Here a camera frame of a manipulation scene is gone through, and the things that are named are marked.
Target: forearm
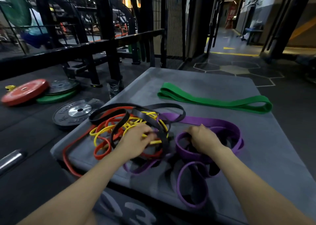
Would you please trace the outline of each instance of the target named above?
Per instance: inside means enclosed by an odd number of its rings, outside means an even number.
[[[32,212],[18,225],[84,224],[109,180],[126,160],[119,150],[112,151],[84,176]]]
[[[223,147],[212,158],[234,190],[249,224],[314,224],[289,200],[269,186]]]

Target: red weight plate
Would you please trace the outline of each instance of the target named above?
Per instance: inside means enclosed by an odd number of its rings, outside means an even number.
[[[18,105],[37,97],[48,87],[49,83],[45,79],[36,79],[8,92],[1,101],[7,106]]]

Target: left hand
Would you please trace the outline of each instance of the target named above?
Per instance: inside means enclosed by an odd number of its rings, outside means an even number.
[[[147,137],[143,138],[142,135],[149,133]],[[146,124],[139,124],[136,127],[132,127],[121,138],[120,142],[116,146],[116,150],[120,150],[120,153],[124,154],[127,160],[138,157],[145,149],[145,147],[155,138],[157,135],[153,132],[151,127]]]

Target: yellow stripe on wall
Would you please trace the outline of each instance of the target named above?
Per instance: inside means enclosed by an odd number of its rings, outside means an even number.
[[[303,32],[307,31],[311,27],[316,25],[316,17],[312,18],[308,22],[304,23],[302,26],[295,29],[290,37],[290,40],[296,38],[298,35],[302,34]]]

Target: right hand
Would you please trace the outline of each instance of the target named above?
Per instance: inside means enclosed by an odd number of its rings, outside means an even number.
[[[218,137],[203,124],[200,126],[191,126],[186,130],[192,136],[192,145],[200,153],[206,154],[213,159],[216,152],[224,148]]]

